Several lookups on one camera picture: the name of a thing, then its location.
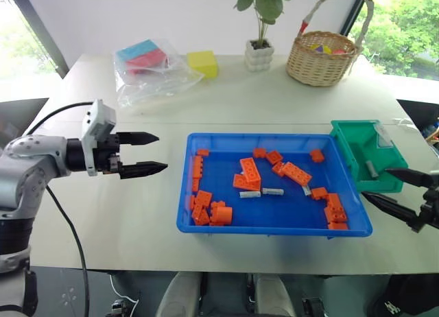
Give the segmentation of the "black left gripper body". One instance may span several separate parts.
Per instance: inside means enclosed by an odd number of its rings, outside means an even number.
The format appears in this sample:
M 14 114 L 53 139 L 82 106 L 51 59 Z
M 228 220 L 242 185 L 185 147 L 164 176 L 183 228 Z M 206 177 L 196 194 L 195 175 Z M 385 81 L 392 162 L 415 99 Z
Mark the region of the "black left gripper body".
M 121 134 L 119 132 L 108 135 L 103 141 L 97 142 L 93 148 L 94 166 L 103 174 L 118 174 L 120 171 L 120 145 Z

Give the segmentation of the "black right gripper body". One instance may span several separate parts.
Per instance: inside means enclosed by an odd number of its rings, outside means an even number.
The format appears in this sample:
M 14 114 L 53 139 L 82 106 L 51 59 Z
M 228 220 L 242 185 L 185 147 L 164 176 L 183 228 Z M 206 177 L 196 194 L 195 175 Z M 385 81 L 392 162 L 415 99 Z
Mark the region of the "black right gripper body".
M 419 219 L 420 228 L 430 225 L 438 228 L 438 173 L 420 173 L 421 187 L 426 187 L 427 191 L 423 194 L 425 202 L 420 207 Z

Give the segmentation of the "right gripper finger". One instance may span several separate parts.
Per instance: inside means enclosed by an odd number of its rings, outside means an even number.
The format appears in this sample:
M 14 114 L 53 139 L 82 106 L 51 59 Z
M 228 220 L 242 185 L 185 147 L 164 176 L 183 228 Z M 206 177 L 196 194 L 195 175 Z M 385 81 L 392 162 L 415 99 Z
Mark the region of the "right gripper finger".
M 430 188 L 434 184 L 434 179 L 431 175 L 413 169 L 387 168 L 386 171 L 404 183 L 417 187 Z
M 363 191 L 362 196 L 371 204 L 375 205 L 380 211 L 397 218 L 406 223 L 414 232 L 419 233 L 423 228 L 416 225 L 416 212 L 400 205 L 395 199 L 389 198 L 381 193 Z

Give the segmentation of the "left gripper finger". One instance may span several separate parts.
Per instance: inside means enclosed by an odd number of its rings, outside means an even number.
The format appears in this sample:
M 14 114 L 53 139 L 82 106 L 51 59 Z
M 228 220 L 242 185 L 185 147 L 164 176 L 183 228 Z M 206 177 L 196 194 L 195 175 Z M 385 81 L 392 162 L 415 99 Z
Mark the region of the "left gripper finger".
M 138 162 L 134 165 L 119 164 L 120 179 L 140 178 L 157 174 L 168 167 L 168 164 L 156 161 Z
M 159 138 L 148 132 L 118 132 L 118 145 L 147 145 L 158 141 Z

